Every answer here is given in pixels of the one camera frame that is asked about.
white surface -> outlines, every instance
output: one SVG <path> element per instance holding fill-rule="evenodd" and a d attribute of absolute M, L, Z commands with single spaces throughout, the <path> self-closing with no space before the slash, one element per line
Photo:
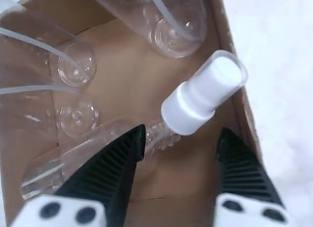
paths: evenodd
<path fill-rule="evenodd" d="M 242 211 L 224 206 L 231 201 L 240 205 Z M 281 214 L 284 222 L 264 216 L 265 210 L 274 210 Z M 296 227 L 294 220 L 281 205 L 224 193 L 217 197 L 213 227 Z"/>
<path fill-rule="evenodd" d="M 246 83 L 246 77 L 246 70 L 235 55 L 224 50 L 214 52 L 164 100 L 161 107 L 164 122 L 179 135 L 192 135 Z"/>
<path fill-rule="evenodd" d="M 313 226 L 313 0 L 224 0 L 265 167 L 299 226 Z"/>
<path fill-rule="evenodd" d="M 41 210 L 48 204 L 57 203 L 59 211 L 51 218 L 40 216 Z M 86 207 L 93 208 L 95 216 L 88 223 L 76 220 L 79 211 Z M 25 203 L 11 227 L 106 227 L 107 218 L 104 206 L 97 201 L 41 195 Z"/>

black rubber pad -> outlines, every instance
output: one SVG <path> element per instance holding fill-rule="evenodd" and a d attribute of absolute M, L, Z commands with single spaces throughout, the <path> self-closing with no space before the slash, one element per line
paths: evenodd
<path fill-rule="evenodd" d="M 283 206 L 255 154 L 230 129 L 222 130 L 217 159 L 220 162 L 220 193 L 237 194 Z"/>
<path fill-rule="evenodd" d="M 55 195 L 100 201 L 108 226 L 122 227 L 145 142 L 144 125 L 130 130 L 88 160 Z"/>

bottle bottom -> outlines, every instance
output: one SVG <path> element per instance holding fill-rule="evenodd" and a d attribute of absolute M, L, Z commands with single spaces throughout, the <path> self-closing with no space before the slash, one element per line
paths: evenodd
<path fill-rule="evenodd" d="M 72 43 L 62 51 L 82 67 L 81 70 L 78 70 L 60 57 L 57 62 L 57 70 L 64 83 L 77 88 L 93 78 L 96 71 L 96 59 L 88 44 Z"/>
<path fill-rule="evenodd" d="M 195 52 L 201 45 L 200 41 L 189 41 L 179 35 L 163 18 L 155 29 L 154 40 L 157 49 L 171 58 L 182 58 Z"/>
<path fill-rule="evenodd" d="M 70 137 L 77 137 L 99 124 L 99 111 L 90 102 L 79 101 L 75 107 L 63 106 L 59 112 L 59 125 Z"/>

white spray cap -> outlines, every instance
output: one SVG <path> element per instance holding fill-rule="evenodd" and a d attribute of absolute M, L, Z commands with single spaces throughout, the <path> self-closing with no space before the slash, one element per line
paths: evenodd
<path fill-rule="evenodd" d="M 161 115 L 175 133 L 188 136 L 209 121 L 215 109 L 246 84 L 247 72 L 237 57 L 217 50 L 162 104 Z"/>

bottle neck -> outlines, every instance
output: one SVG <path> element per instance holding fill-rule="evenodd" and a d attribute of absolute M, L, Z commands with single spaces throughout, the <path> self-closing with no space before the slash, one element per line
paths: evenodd
<path fill-rule="evenodd" d="M 153 153 L 155 150 L 164 150 L 173 146 L 180 140 L 180 135 L 174 133 L 164 121 L 158 121 L 146 127 L 146 149 L 145 153 Z"/>

